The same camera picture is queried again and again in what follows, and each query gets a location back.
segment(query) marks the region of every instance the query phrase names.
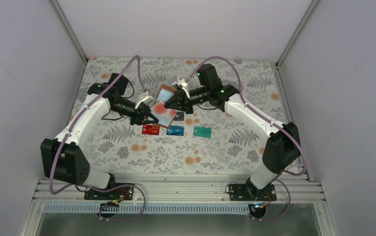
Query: floral pattern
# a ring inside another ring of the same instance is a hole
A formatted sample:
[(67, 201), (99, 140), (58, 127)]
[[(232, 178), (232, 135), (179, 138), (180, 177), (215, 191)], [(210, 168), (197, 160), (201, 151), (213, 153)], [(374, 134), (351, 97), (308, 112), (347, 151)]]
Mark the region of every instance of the floral pattern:
[[(83, 105), (88, 88), (95, 82), (107, 82), (112, 73), (120, 73), (130, 58), (90, 58), (74, 104), (72, 117)], [(161, 84), (170, 85), (178, 76), (186, 78), (201, 59), (142, 58), (141, 75), (145, 87), (153, 96)], [(232, 60), (241, 79), (241, 89), (248, 101), (268, 115), (284, 121), (275, 78), (269, 61)], [(211, 60), (224, 84), (239, 87), (231, 67), (223, 61)], [(137, 63), (125, 76), (135, 89), (135, 100), (142, 88), (137, 77)], [(194, 78), (189, 88), (200, 86)], [(127, 88), (125, 96), (132, 89)], [(111, 112), (109, 118), (120, 115)], [(220, 110), (205, 111), (194, 107), (194, 113), (185, 114), (184, 121), (173, 125), (185, 128), (184, 136), (168, 136), (161, 128), (159, 135), (143, 135), (142, 126), (129, 125), (129, 119), (100, 120), (82, 148), (89, 162), (98, 169), (113, 173), (151, 174), (251, 174), (262, 164), (266, 139), (254, 133), (236, 118)], [(210, 139), (193, 136), (195, 126), (212, 128)], [(297, 171), (296, 164), (288, 167)]]

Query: black wire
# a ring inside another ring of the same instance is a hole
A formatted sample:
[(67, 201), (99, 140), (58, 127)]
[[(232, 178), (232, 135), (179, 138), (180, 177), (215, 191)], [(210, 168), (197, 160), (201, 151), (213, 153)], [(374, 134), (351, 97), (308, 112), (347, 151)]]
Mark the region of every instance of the black wire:
[(202, 110), (217, 110), (218, 107), (213, 107), (213, 108), (203, 108), (203, 107), (200, 107), (200, 104), (198, 104), (198, 107)]
[(231, 183), (235, 183), (235, 184), (238, 184), (238, 183), (236, 183), (236, 182), (230, 182), (230, 183), (228, 183), (227, 185), (226, 185), (226, 187), (224, 188), (224, 191), (226, 192), (226, 193), (230, 193), (230, 192), (227, 192), (227, 187), (229, 186), (229, 184), (231, 184)]
[(130, 83), (131, 89), (133, 89), (133, 93), (131, 93), (131, 95), (130, 95), (129, 97), (122, 97), (122, 98), (125, 98), (125, 99), (127, 99), (127, 98), (131, 98), (131, 97), (133, 97), (133, 95), (134, 95), (134, 87), (133, 87), (133, 84), (131, 83), (130, 80), (129, 80), (128, 82)]
[(122, 115), (121, 117), (119, 117), (119, 118), (115, 118), (115, 119), (104, 118), (104, 117), (106, 117), (108, 114), (110, 114), (110, 112), (108, 112), (108, 113), (105, 114), (103, 117), (101, 117), (101, 120), (120, 120), (121, 118), (124, 117), (124, 116)]
[(76, 190), (80, 191), (81, 193), (85, 193), (86, 192), (86, 191), (83, 191), (83, 190), (79, 189), (78, 186), (76, 186), (76, 185), (75, 185), (75, 188), (76, 188)]

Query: teal card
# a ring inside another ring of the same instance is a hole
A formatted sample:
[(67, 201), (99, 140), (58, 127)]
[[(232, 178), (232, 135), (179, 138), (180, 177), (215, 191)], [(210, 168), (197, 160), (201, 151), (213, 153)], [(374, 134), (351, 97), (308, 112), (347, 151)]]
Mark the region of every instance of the teal card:
[(194, 127), (194, 136), (211, 138), (211, 128), (196, 126)]

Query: vent grille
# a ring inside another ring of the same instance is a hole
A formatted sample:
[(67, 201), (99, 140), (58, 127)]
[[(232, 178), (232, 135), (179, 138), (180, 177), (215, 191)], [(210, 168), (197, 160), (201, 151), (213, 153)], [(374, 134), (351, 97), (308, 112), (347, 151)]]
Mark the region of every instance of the vent grille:
[[(98, 213), (100, 203), (48, 203), (46, 213)], [(143, 204), (121, 203), (105, 213), (135, 214)], [(245, 214), (247, 204), (147, 204), (144, 214)]]

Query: wall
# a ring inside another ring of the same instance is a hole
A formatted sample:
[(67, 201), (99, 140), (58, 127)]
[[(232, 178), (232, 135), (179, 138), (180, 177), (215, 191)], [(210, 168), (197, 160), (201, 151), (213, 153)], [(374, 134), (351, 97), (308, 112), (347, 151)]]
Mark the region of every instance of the wall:
[(281, 66), (339, 235), (376, 235), (376, 1), (320, 1)]
[(277, 61), (311, 0), (58, 0), (87, 56)]
[(0, 235), (19, 233), (83, 69), (49, 1), (0, 0)]

